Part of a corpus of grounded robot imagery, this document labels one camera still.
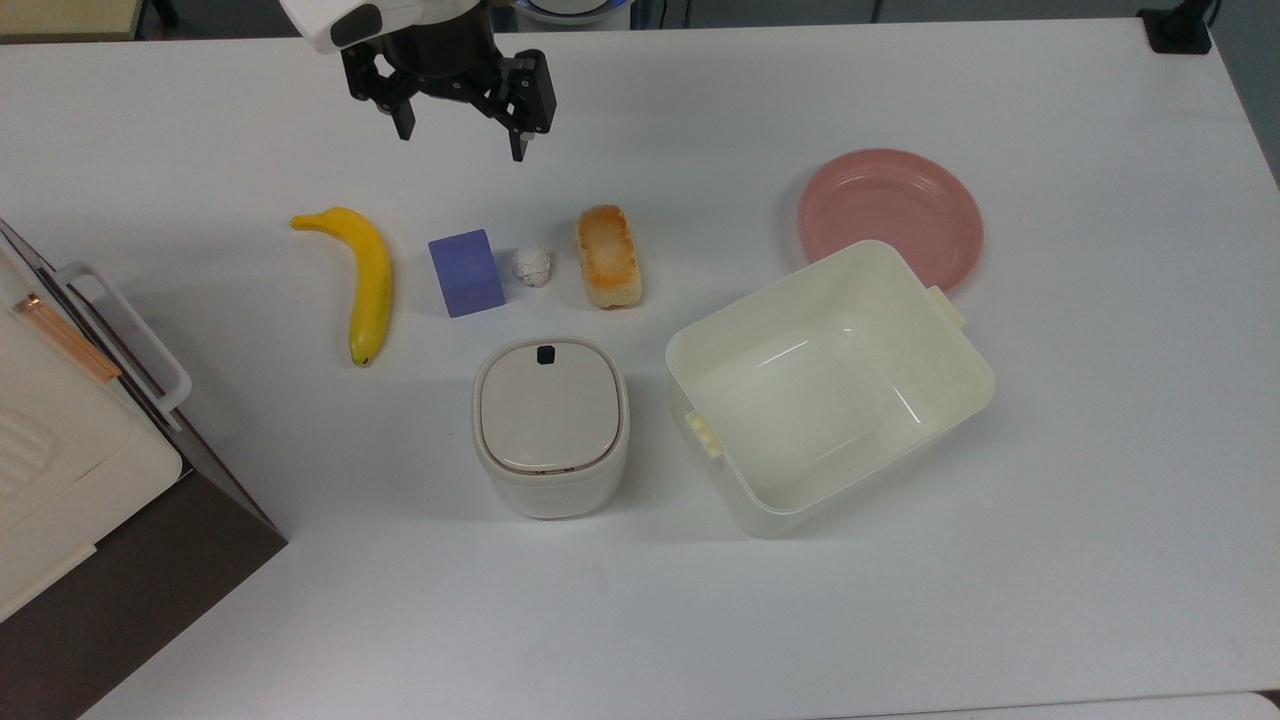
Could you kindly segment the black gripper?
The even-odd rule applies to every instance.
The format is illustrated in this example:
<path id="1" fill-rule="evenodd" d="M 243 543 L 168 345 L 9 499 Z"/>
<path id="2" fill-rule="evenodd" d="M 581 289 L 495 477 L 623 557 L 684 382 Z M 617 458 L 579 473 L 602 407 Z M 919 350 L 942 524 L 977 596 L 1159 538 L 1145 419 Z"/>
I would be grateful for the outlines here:
<path id="1" fill-rule="evenodd" d="M 532 140 L 553 127 L 558 101 L 547 55 L 529 49 L 499 60 L 486 8 L 398 29 L 381 36 L 378 46 L 392 73 L 380 73 L 372 46 L 356 44 L 340 51 L 346 81 L 349 95 L 389 117 L 403 141 L 416 126 L 416 94 L 493 106 L 515 161 L 524 161 Z"/>

